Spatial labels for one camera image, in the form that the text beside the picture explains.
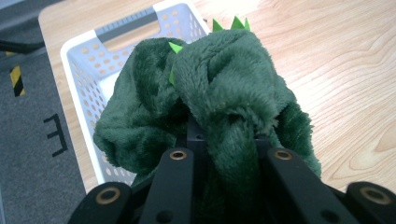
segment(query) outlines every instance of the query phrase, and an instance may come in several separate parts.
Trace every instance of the fuzzy green cloth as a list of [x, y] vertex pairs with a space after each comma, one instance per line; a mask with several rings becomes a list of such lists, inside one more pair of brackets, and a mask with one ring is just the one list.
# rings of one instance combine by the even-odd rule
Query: fuzzy green cloth
[[[169, 42], [183, 49], [175, 54]], [[186, 132], [190, 112], [205, 131], [214, 164], [196, 199], [198, 223], [263, 222], [256, 134], [296, 151], [320, 175], [309, 117], [260, 40], [244, 29], [189, 45], [173, 38], [142, 41], [120, 73], [93, 140], [113, 165], [137, 173], [136, 185], [155, 174], [163, 152]]]

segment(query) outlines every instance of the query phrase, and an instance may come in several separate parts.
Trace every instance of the green spike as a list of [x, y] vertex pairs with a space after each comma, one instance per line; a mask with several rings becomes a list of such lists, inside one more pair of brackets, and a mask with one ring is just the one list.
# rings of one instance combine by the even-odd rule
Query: green spike
[[213, 19], [213, 32], [221, 31], [224, 30], [224, 28], [221, 27], [218, 21]]
[[231, 25], [232, 30], [245, 29], [244, 24], [236, 16], [233, 18], [233, 24]]
[[173, 73], [173, 68], [171, 69], [171, 75], [169, 76], [169, 82], [172, 86], [175, 86], [175, 74]]
[[248, 18], [245, 18], [245, 29], [250, 31], [250, 24], [248, 23]]
[[183, 47], [181, 47], [181, 46], [179, 46], [179, 45], [176, 45], [176, 44], [174, 44], [174, 43], [172, 43], [172, 42], [169, 42], [169, 45], [171, 46], [172, 50], [173, 50], [175, 53], [178, 53], [179, 51], [181, 51], [181, 50], [183, 49]]

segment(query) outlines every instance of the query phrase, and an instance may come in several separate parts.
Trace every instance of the wooden table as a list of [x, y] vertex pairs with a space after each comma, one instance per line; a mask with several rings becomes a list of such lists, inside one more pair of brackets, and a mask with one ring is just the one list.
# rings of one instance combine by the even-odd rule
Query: wooden table
[[[39, 17], [79, 169], [97, 185], [60, 50], [68, 39], [158, 0], [64, 1]], [[230, 27], [248, 18], [302, 109], [310, 114], [322, 180], [345, 190], [371, 181], [396, 192], [396, 2], [388, 0], [194, 0], [202, 16]]]

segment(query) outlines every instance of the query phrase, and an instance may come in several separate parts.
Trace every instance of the green plush fabric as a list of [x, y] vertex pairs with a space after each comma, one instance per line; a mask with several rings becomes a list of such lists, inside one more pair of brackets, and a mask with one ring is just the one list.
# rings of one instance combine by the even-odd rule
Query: green plush fabric
[[[183, 49], [175, 54], [169, 42]], [[137, 173], [137, 185], [155, 174], [163, 152], [186, 132], [189, 113], [205, 131], [213, 161], [196, 200], [199, 223], [263, 222], [257, 134], [296, 151], [320, 175], [310, 119], [250, 31], [218, 31], [191, 44], [142, 41], [120, 73], [93, 140], [112, 164]]]

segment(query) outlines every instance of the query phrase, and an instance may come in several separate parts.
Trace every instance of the white plastic basket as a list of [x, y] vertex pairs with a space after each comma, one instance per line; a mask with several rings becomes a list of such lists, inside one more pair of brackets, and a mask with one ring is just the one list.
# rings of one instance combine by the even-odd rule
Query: white plastic basket
[[92, 135], [96, 121], [113, 94], [120, 70], [138, 42], [117, 51], [107, 50], [103, 43], [152, 21], [158, 21], [160, 32], [151, 38], [168, 36], [190, 43], [209, 33], [204, 20], [191, 3], [164, 1], [76, 36], [67, 41], [61, 50], [78, 121], [99, 184], [108, 181], [132, 184], [135, 177], [135, 174], [109, 164], [104, 152], [92, 141]]

